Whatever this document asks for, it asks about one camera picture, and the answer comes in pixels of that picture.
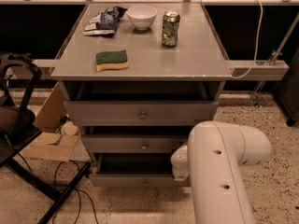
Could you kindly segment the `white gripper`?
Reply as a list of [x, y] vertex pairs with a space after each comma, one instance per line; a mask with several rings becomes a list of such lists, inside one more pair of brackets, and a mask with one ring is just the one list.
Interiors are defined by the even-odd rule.
[[184, 181], [189, 176], [188, 147], [178, 148], [171, 156], [172, 174], [176, 181]]

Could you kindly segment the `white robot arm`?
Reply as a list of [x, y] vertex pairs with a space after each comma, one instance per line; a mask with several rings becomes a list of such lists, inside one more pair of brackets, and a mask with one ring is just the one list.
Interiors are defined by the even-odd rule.
[[171, 156], [177, 181], [189, 179], [195, 224], [255, 224], [239, 167], [258, 165], [271, 154], [262, 131], [250, 126], [205, 121]]

